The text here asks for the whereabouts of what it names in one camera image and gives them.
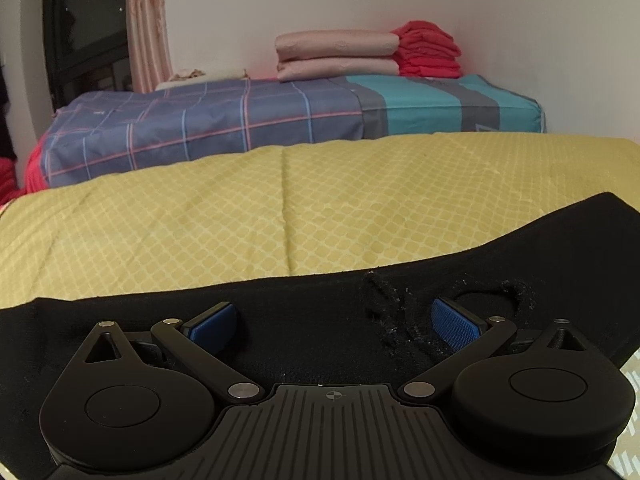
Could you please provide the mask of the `black pants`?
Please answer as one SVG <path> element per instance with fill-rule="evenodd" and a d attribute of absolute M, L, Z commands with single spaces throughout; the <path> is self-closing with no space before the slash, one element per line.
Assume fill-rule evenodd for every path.
<path fill-rule="evenodd" d="M 1 460 L 21 479 L 54 465 L 38 413 L 96 323 L 145 332 L 231 302 L 222 355 L 251 378 L 398 384 L 446 356 L 428 307 L 438 297 L 526 330 L 571 320 L 624 364 L 639 345 L 639 214 L 611 193 L 559 209 L 480 247 L 382 268 L 263 278 L 75 301 L 38 298 L 1 313 Z"/>

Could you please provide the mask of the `yellow patterned blanket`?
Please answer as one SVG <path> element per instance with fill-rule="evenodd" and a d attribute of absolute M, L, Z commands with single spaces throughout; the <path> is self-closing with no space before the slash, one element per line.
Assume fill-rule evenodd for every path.
<path fill-rule="evenodd" d="M 110 174 L 1 211 L 1 303 L 376 268 L 480 246 L 590 196 L 639 201 L 629 140 L 439 133 Z"/>

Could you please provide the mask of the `beige white chevron bedsheet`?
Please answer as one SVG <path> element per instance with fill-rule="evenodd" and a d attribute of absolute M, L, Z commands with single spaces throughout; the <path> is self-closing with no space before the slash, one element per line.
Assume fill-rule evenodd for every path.
<path fill-rule="evenodd" d="M 634 389 L 636 400 L 631 418 L 618 437 L 615 450 L 608 461 L 616 474 L 623 479 L 640 479 L 640 350 L 634 352 L 632 357 L 623 365 L 620 371 L 630 382 Z"/>

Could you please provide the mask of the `pink red bedsheet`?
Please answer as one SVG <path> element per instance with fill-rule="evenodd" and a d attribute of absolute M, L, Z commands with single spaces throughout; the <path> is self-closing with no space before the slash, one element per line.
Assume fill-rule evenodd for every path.
<path fill-rule="evenodd" d="M 43 152 L 43 141 L 39 141 L 27 159 L 25 169 L 25 185 L 20 188 L 17 185 L 15 162 L 12 159 L 2 157 L 0 162 L 0 205 L 6 206 L 11 200 L 21 196 L 46 190 L 49 185 L 40 168 Z"/>

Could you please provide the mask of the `blue plaid teal mattress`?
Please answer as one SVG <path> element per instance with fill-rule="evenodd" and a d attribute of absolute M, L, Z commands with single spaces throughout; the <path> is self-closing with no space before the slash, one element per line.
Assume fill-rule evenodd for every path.
<path fill-rule="evenodd" d="M 151 93 L 93 91 L 42 136 L 48 188 L 269 145 L 396 134 L 546 130 L 533 99 L 478 75 L 226 80 Z"/>

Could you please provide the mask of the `pink curtain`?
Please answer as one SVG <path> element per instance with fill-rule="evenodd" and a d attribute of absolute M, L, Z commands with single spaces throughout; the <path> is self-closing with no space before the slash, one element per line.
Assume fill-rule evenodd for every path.
<path fill-rule="evenodd" d="M 152 92 L 172 75 L 165 0 L 126 0 L 126 25 L 134 91 Z"/>

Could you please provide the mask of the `folded red cloth stack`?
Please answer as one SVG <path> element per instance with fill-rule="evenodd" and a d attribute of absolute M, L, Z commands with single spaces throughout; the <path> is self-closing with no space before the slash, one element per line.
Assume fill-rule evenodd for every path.
<path fill-rule="evenodd" d="M 394 34 L 399 38 L 393 55 L 403 77 L 458 79 L 461 50 L 454 37 L 428 21 L 408 21 Z"/>

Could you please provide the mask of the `folded pink blanket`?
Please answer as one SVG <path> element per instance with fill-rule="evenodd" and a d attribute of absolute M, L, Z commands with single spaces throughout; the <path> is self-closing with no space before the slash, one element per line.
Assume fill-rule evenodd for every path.
<path fill-rule="evenodd" d="M 337 29 L 289 32 L 274 40 L 278 81 L 352 75 L 398 76 L 393 55 L 399 38 L 391 32 Z"/>

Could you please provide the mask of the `dark window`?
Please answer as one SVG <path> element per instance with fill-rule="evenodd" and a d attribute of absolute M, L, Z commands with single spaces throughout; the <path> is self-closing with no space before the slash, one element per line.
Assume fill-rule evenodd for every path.
<path fill-rule="evenodd" d="M 90 91 L 130 91 L 126 0 L 42 0 L 53 107 Z"/>

